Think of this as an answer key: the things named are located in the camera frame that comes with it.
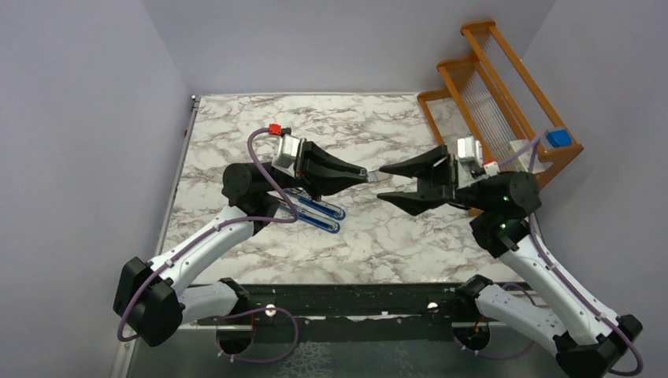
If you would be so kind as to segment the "blue black stapler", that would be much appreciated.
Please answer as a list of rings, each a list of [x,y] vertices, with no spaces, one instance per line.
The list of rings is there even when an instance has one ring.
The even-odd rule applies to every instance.
[[[343,208],[329,202],[317,201],[311,198],[303,189],[286,189],[285,193],[292,199],[295,199],[301,207],[311,208],[338,221],[346,217],[346,212]]]

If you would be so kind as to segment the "staple box tray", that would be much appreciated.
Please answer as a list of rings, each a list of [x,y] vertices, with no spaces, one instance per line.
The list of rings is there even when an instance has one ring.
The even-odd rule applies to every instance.
[[[367,172],[367,182],[368,183],[377,183],[384,180],[389,180],[392,176],[388,173],[381,172],[378,169]]]

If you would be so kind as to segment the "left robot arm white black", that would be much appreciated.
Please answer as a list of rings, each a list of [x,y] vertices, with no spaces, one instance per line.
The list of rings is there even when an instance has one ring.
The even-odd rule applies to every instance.
[[[314,142],[289,135],[278,139],[270,161],[260,161],[249,139],[248,163],[229,165],[222,194],[228,203],[205,226],[181,244],[143,261],[133,258],[121,270],[113,311],[119,316],[117,338],[141,339],[151,347],[169,339],[182,325],[220,315],[238,323],[247,315],[247,301],[232,279],[194,286],[195,279],[234,247],[270,224],[292,224],[310,215],[299,199],[321,204],[362,183],[361,166],[325,152]]]

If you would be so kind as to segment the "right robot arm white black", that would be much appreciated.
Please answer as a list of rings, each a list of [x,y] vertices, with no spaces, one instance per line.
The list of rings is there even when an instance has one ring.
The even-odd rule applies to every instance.
[[[414,192],[380,194],[381,200],[410,215],[442,205],[480,210],[470,222],[477,244],[545,302],[544,308],[533,306],[476,275],[455,292],[455,312],[462,319],[482,316],[503,322],[550,352],[570,377],[612,374],[626,353],[637,354],[633,343],[643,328],[640,321],[605,306],[537,235],[534,213],[541,201],[533,173],[507,171],[502,163],[484,161],[480,148],[452,154],[445,146],[381,171],[417,181]]]

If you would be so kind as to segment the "white red carton box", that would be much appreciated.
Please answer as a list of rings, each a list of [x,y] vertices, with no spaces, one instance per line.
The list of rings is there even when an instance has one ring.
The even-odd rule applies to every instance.
[[[511,161],[519,158],[522,156],[524,153],[527,151],[533,150],[536,145],[540,142],[540,139],[538,137],[531,139],[530,141],[526,141],[523,146],[521,146],[518,150],[512,153],[507,159],[507,163],[510,163]]]

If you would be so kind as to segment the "orange wooden tiered rack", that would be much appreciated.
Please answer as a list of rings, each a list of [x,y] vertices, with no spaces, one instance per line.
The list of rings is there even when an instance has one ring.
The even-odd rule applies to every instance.
[[[469,53],[439,62],[436,69],[444,86],[417,96],[436,142],[445,143],[429,105],[449,98],[462,115],[469,133],[481,142],[486,158],[508,159],[512,141],[538,137],[536,179],[540,187],[547,186],[584,147],[570,132],[495,21],[469,22],[460,32],[470,46]],[[547,149],[544,134],[552,128],[565,128],[573,144]]]

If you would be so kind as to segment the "blue block on rack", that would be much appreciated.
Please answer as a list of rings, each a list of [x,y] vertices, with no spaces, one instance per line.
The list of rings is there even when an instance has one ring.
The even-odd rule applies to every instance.
[[[571,146],[573,139],[565,128],[552,128],[544,134],[545,146],[547,149],[556,149],[565,146]]]

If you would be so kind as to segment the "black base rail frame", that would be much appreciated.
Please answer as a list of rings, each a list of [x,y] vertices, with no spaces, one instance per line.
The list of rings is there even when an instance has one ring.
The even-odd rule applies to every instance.
[[[224,346],[256,343],[461,341],[482,349],[492,327],[457,297],[455,283],[248,284],[235,313],[195,320],[213,326]]]

